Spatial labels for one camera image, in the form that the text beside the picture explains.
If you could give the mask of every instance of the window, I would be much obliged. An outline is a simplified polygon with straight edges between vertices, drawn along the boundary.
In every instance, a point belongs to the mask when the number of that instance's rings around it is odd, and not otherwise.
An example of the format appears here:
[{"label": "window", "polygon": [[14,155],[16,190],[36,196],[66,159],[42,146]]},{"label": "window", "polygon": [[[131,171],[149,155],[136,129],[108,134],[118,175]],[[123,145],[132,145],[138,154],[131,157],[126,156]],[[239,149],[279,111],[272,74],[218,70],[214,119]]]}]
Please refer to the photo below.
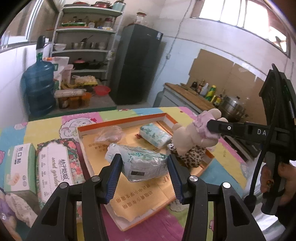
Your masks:
[{"label": "window", "polygon": [[36,41],[39,35],[46,35],[46,29],[55,24],[56,17],[57,13],[48,0],[31,0],[7,27],[1,37],[2,48],[10,44]]},{"label": "window", "polygon": [[244,28],[287,52],[288,33],[285,27],[260,0],[201,0],[194,6],[191,17]]}]

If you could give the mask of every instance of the wooden cutting board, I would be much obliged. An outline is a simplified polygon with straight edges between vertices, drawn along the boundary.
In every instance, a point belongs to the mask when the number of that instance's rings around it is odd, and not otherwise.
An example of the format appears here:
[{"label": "wooden cutting board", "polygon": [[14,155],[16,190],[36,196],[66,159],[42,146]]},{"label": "wooden cutting board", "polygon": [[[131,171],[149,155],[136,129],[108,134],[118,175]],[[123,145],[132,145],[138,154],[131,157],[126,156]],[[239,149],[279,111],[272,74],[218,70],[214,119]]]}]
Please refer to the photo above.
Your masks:
[{"label": "wooden cutting board", "polygon": [[192,104],[194,104],[197,108],[199,108],[202,111],[215,108],[213,104],[205,98],[199,95],[192,94],[189,91],[183,89],[179,85],[174,85],[170,83],[165,83],[165,85],[171,88],[172,90],[176,91],[178,94],[183,96],[186,100],[190,101]]}]

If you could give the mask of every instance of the metal shelf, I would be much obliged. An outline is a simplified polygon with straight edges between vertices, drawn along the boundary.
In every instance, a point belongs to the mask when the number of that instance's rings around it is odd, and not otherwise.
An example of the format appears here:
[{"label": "metal shelf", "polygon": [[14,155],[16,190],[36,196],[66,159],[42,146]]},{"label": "metal shelf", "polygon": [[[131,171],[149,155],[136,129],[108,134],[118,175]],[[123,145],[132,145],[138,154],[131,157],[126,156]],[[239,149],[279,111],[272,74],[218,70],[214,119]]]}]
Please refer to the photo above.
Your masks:
[{"label": "metal shelf", "polygon": [[99,50],[99,49],[67,49],[67,50],[61,50],[61,51],[53,51],[52,54],[55,54],[55,53],[68,53],[68,52],[102,52],[102,53],[108,53],[109,50]]},{"label": "metal shelf", "polygon": [[115,31],[104,30],[100,28],[57,28],[57,32],[101,32],[104,34],[114,34]]},{"label": "metal shelf", "polygon": [[89,14],[100,14],[105,16],[111,16],[111,17],[119,17],[122,15],[122,12],[108,9],[108,8],[101,8],[101,7],[81,7],[81,6],[75,6],[75,7],[64,7],[63,8],[64,13],[89,13]]},{"label": "metal shelf", "polygon": [[79,69],[79,70],[72,70],[72,73],[88,73],[88,72],[102,72],[106,73],[107,70],[105,69]]}]

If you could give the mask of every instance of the table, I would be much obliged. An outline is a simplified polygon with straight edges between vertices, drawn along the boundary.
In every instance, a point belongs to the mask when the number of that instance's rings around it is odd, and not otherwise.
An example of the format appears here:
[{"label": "table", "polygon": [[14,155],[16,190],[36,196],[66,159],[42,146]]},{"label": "table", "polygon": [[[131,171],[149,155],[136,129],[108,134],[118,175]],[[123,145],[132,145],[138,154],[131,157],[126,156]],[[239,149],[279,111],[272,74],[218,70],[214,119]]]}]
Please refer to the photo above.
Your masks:
[{"label": "table", "polygon": [[47,115],[41,117],[34,117],[29,116],[29,121],[36,121],[42,119],[48,119],[53,117],[59,117],[63,115],[74,115],[74,114],[81,114],[81,113],[88,113],[88,112],[100,112],[100,111],[107,111],[107,110],[116,110],[117,106],[114,101],[111,99],[109,95],[105,96],[98,96],[94,95],[90,99],[90,103],[88,107],[80,107],[78,109],[60,109],[58,106],[48,113]]},{"label": "table", "polygon": [[[82,126],[103,121],[128,118],[139,115],[149,115],[166,112],[183,126],[188,125],[196,115],[186,107],[160,107],[133,110],[112,110],[103,112],[81,113],[60,116],[50,119],[30,121],[0,129],[0,187],[4,183],[4,167],[8,149],[11,146],[23,143],[38,143],[58,138],[74,138],[78,140],[76,132],[70,136],[62,131],[64,127]],[[221,138],[219,143],[211,150],[215,159],[209,164],[201,178],[207,182],[220,185],[229,182],[236,191],[242,195],[246,185],[246,164],[240,156]],[[153,217],[141,224],[122,232],[113,222],[105,208],[103,217],[110,241],[163,241],[181,240],[188,213],[188,206],[173,202]],[[213,219],[213,203],[209,203],[209,225]],[[24,224],[17,228],[19,234],[25,239],[28,228]],[[82,224],[77,225],[78,240],[83,240]],[[208,229],[207,240],[212,240],[212,226]]]}]

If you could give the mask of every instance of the refrigerator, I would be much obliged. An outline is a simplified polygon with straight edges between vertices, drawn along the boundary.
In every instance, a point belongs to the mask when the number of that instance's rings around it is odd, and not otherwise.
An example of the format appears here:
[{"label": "refrigerator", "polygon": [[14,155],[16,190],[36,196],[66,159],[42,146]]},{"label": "refrigerator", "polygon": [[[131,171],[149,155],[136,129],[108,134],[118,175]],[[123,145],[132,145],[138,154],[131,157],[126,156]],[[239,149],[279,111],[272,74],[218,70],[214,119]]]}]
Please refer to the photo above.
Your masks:
[{"label": "refrigerator", "polygon": [[163,34],[139,24],[123,29],[110,79],[117,105],[137,104],[147,97]]}]

